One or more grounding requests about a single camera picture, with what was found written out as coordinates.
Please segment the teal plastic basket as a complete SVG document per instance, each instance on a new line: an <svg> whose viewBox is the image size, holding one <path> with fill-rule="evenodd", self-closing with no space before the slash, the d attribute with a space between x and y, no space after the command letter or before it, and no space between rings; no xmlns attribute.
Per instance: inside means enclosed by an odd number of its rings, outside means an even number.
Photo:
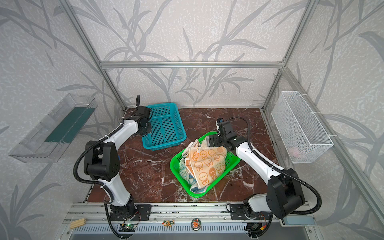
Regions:
<svg viewBox="0 0 384 240"><path fill-rule="evenodd" d="M180 145L187 134L175 103L149 105L152 111L150 120L152 132L143 137L143 147L158 151Z"/></svg>

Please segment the orange rabbit towel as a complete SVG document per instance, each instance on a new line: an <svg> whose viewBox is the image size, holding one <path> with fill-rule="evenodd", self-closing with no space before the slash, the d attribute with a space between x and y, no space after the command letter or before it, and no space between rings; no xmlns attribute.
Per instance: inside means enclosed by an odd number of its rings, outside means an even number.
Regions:
<svg viewBox="0 0 384 240"><path fill-rule="evenodd" d="M199 189L208 187L225 171L227 153L224 147L210 147L207 140L196 139L186 147L182 158Z"/></svg>

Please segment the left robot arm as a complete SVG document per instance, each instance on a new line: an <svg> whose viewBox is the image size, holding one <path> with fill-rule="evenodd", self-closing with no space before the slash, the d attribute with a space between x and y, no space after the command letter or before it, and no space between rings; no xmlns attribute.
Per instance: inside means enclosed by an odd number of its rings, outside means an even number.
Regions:
<svg viewBox="0 0 384 240"><path fill-rule="evenodd" d="M99 185L110 198L111 210L129 216L136 212L134 198L120 177L118 150L131 136L142 136L151 132L152 111L137 106L112 132L97 141L89 141L74 164L74 178L84 184Z"/></svg>

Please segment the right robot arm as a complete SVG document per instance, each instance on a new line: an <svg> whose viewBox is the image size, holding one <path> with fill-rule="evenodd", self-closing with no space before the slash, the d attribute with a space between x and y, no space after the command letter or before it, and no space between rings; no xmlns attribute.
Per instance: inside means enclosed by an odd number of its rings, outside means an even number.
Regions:
<svg viewBox="0 0 384 240"><path fill-rule="evenodd" d="M231 120L243 120L247 124L247 136L236 133ZM247 163L264 181L267 186L265 194L257 194L246 200L245 206L252 213L269 212L279 219L290 214L310 215L322 206L320 193L310 184L301 180L292 168L284 169L275 164L260 151L250 140L250 122L243 117L231 117L226 121L222 118L216 121L217 133L209 140L212 147L225 147L239 159ZM316 204L309 210L299 210L306 202L302 187L310 190L316 197Z"/></svg>

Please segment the teal patterned towel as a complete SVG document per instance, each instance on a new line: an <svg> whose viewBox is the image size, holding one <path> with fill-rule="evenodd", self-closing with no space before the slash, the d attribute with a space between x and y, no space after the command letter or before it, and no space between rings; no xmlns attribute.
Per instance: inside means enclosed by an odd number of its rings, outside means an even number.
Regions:
<svg viewBox="0 0 384 240"><path fill-rule="evenodd" d="M199 189L197 181L195 177L189 172L185 161L186 160L184 158L180 160L179 170L180 170L181 177L187 182L189 189L192 193L194 194L205 193L207 191L207 187Z"/></svg>

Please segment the round orange sticker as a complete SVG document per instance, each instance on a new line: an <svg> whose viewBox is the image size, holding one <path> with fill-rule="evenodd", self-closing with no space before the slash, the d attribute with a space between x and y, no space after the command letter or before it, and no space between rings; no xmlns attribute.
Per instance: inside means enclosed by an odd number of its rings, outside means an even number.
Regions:
<svg viewBox="0 0 384 240"><path fill-rule="evenodd" d="M191 228L193 231L199 231L202 227L201 220L198 218L195 218L191 222Z"/></svg>

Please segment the small orange green trinket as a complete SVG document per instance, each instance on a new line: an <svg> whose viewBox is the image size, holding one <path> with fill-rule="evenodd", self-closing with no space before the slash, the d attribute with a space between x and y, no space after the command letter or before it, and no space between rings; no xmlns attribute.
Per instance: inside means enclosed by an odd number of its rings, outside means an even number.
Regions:
<svg viewBox="0 0 384 240"><path fill-rule="evenodd" d="M175 224L175 222L174 222L174 220L171 220L171 221L165 220L165 221L163 221L162 224L163 224L163 226L170 228Z"/></svg>

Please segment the left green circuit board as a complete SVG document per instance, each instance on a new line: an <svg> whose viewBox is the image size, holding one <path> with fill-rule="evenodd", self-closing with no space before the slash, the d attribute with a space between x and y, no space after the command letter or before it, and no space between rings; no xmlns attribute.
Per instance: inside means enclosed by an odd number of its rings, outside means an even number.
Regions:
<svg viewBox="0 0 384 240"><path fill-rule="evenodd" d="M135 232L138 228L138 223L124 223L119 225L119 233Z"/></svg>

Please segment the wooden block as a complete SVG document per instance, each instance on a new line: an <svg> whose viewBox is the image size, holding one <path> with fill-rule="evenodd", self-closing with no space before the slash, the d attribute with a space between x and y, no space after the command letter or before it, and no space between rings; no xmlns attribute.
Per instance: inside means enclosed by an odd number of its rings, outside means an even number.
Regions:
<svg viewBox="0 0 384 240"><path fill-rule="evenodd" d="M72 221L70 223L70 229L75 229L75 228L82 227L82 226L84 226L86 224L86 221L87 221L86 218L82 218L82 219L78 219L78 220Z"/></svg>

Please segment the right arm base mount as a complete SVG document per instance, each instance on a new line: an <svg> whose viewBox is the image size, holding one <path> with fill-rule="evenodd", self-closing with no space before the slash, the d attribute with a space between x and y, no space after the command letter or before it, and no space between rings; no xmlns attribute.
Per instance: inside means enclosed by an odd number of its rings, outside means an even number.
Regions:
<svg viewBox="0 0 384 240"><path fill-rule="evenodd" d="M227 204L227 211L233 221L269 221L271 214L268 212L254 212L245 204Z"/></svg>

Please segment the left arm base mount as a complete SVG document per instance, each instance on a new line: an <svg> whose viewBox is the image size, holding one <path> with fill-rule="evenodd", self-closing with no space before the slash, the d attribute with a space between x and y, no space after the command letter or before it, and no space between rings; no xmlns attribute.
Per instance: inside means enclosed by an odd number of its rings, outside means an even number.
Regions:
<svg viewBox="0 0 384 240"><path fill-rule="evenodd" d="M116 207L111 205L109 217L111 221L148 221L152 205L138 204L134 206Z"/></svg>

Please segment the clear acrylic wall shelf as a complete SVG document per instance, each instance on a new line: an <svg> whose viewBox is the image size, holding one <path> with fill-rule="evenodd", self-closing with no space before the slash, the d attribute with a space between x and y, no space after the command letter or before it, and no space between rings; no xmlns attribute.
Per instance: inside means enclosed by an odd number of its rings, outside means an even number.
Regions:
<svg viewBox="0 0 384 240"><path fill-rule="evenodd" d="M67 94L9 156L23 163L56 163L97 107L94 97Z"/></svg>

